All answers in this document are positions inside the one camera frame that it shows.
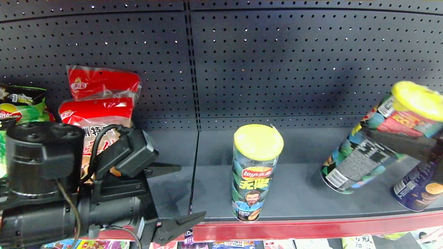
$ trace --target colorful packaging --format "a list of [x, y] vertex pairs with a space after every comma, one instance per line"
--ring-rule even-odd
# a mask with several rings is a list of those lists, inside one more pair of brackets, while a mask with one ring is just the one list
[[321, 169], [323, 180], [339, 193], [353, 193], [400, 156], [370, 139], [365, 130], [431, 137], [443, 127], [442, 102], [440, 94], [424, 86], [397, 82], [392, 93], [368, 112], [332, 152]]
[[342, 238], [343, 249], [376, 249], [370, 235]]
[[182, 244], [182, 249], [209, 249], [208, 243]]
[[[73, 100], [63, 102], [58, 113], [63, 123], [85, 131], [82, 175], [87, 174], [91, 151], [97, 134], [111, 124], [130, 127], [132, 110], [141, 86], [140, 77], [131, 72], [107, 68], [67, 66]], [[98, 153], [119, 138], [114, 130], [100, 140]], [[120, 173], [112, 169], [117, 176]]]
[[213, 249], [255, 249], [253, 241], [213, 242]]
[[423, 249], [443, 249], [443, 227], [428, 227], [411, 231], [412, 236]]
[[403, 237], [408, 232], [399, 232], [399, 233], [387, 233], [387, 234], [379, 234], [376, 235], [379, 238], [387, 239], [387, 240], [398, 240], [399, 238]]
[[330, 249], [328, 239], [296, 239], [297, 249]]
[[149, 249], [177, 249], [178, 245], [179, 243], [177, 241], [171, 241], [164, 246], [151, 242]]
[[259, 218], [282, 149], [283, 138], [275, 128], [249, 124], [235, 132], [231, 191], [238, 220]]
[[405, 208], [419, 212], [443, 194], [442, 183], [443, 160], [420, 162], [391, 188], [391, 194]]
[[121, 240], [82, 240], [77, 249], [129, 249], [130, 241]]
[[295, 249], [292, 240], [265, 240], [263, 241], [263, 246], [264, 249]]
[[46, 90], [0, 84], [0, 177], [6, 174], [6, 130], [34, 121], [54, 121], [45, 104]]
[[[56, 241], [53, 243], [46, 244], [42, 246], [42, 248], [52, 248], [52, 249], [70, 249], [72, 246], [72, 243], [74, 242], [73, 239], [66, 239], [61, 241]], [[78, 245], [80, 244], [81, 240], [78, 240], [77, 243], [74, 245], [73, 249], [76, 249]]]
[[194, 231], [191, 229], [187, 230], [185, 233], [184, 245], [192, 245], [194, 243]]

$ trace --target man illustration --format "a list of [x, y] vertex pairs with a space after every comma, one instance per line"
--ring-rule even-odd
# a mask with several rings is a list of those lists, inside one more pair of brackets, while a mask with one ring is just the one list
[[263, 206], [262, 202], [258, 202], [260, 198], [260, 192], [253, 190], [245, 195], [246, 202], [237, 201], [235, 204], [238, 209], [245, 212], [252, 212], [260, 209]]

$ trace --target tipped over chip can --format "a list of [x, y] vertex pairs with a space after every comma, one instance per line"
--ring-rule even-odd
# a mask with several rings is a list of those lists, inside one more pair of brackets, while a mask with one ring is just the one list
[[397, 82], [323, 164], [325, 183], [342, 194], [368, 183], [400, 155], [369, 138], [365, 130], [431, 137], [442, 128], [443, 97], [413, 82]]
[[282, 149], [283, 138], [274, 127], [249, 124], [235, 132], [231, 191], [238, 220], [259, 218]]

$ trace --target perforated metal panel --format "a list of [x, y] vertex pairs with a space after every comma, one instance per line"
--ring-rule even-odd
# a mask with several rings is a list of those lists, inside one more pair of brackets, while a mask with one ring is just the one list
[[248, 124], [273, 125], [276, 128], [330, 128], [356, 125], [363, 116], [232, 117], [202, 118], [202, 130], [232, 130]]
[[345, 0], [345, 1], [191, 1], [192, 10], [231, 10], [231, 9], [369, 9], [388, 12], [416, 12], [422, 14], [442, 14], [443, 5], [438, 1], [425, 0]]
[[192, 20], [201, 117], [361, 115], [399, 80], [443, 90], [441, 16], [282, 9]]
[[[167, 2], [162, 6], [171, 8]], [[134, 119], [195, 117], [184, 12], [54, 16], [3, 22], [0, 29], [1, 81], [48, 89], [54, 113], [71, 98], [65, 66], [76, 64], [138, 73], [142, 92]], [[154, 124], [151, 128], [188, 129]]]
[[182, 10], [182, 1], [78, 0], [67, 3], [46, 0], [11, 0], [0, 3], [0, 21], [112, 12]]
[[402, 79], [443, 90], [442, 14], [409, 0], [5, 1], [0, 76], [47, 88], [55, 112], [70, 98], [65, 65], [134, 71], [135, 123], [149, 129], [352, 126], [326, 116], [360, 117]]

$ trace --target potato chip can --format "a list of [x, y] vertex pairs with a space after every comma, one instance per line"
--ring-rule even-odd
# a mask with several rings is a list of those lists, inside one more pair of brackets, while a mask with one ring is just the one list
[[443, 161], [420, 162], [397, 184], [391, 194], [405, 208], [420, 212], [443, 194]]
[[274, 127], [249, 124], [234, 134], [232, 210], [243, 222], [256, 221], [274, 175], [283, 138]]
[[400, 156], [370, 139], [363, 131], [378, 130], [413, 137], [432, 137], [443, 127], [443, 96], [413, 82], [397, 82], [372, 108], [323, 164], [325, 183], [351, 194], [385, 171]]

